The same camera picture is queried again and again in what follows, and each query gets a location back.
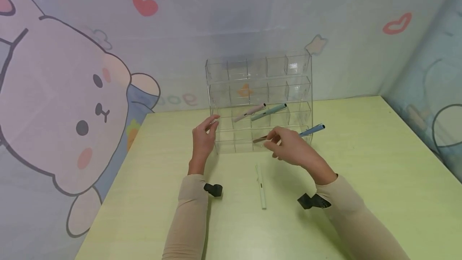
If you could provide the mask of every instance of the bunny eye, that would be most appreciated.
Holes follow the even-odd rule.
[[[103,81],[101,80],[99,75],[93,75],[93,82],[95,83],[97,87],[99,88],[103,87]]]
[[[80,136],[88,134],[88,123],[84,120],[81,120],[77,123],[75,130]]]

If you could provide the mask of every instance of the clear acrylic organizer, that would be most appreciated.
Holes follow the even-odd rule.
[[[206,63],[210,114],[219,114],[215,147],[218,153],[265,150],[264,141],[253,142],[281,126],[303,132],[313,126],[311,55],[306,51],[209,59]],[[281,104],[287,107],[258,120],[253,116]],[[310,142],[311,136],[303,138]]]

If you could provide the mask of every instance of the beige sleeve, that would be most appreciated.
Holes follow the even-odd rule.
[[[178,206],[165,242],[162,260],[200,260],[207,228],[209,194],[203,175],[183,178]]]
[[[331,203],[324,211],[355,260],[409,260],[344,177],[316,187],[317,194]]]

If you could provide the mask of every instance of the black object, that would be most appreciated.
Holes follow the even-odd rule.
[[[206,190],[210,195],[214,196],[214,197],[220,197],[221,196],[221,192],[223,191],[223,187],[219,184],[215,184],[215,185],[210,185],[208,183],[206,183],[204,185],[204,190]]]
[[[324,200],[318,194],[315,194],[313,197],[310,197],[305,193],[297,201],[300,203],[303,209],[310,209],[312,207],[324,209],[331,206],[331,204],[328,201]]]

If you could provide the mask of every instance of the table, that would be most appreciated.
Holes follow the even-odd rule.
[[[192,151],[191,130],[208,110],[151,114],[117,175],[77,260],[160,259]],[[411,259],[459,259],[462,185],[381,97],[314,103],[314,123],[326,129],[313,147],[344,175],[391,230]],[[255,163],[265,181],[262,210]],[[302,169],[269,152],[210,159],[204,259],[348,259],[319,209],[297,199],[313,194]]]

